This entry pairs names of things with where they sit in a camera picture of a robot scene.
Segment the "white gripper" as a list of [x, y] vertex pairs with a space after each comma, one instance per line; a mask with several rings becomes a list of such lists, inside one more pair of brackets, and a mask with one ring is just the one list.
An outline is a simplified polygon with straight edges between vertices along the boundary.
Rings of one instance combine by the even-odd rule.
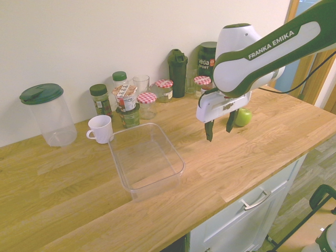
[[204, 123], [206, 139], [209, 142], [213, 139], [214, 120], [229, 113], [226, 131], [230, 133], [239, 109], [248, 104], [250, 97], [251, 91], [238, 98], [228, 98], [216, 88], [207, 90], [201, 95], [198, 101], [196, 117]]

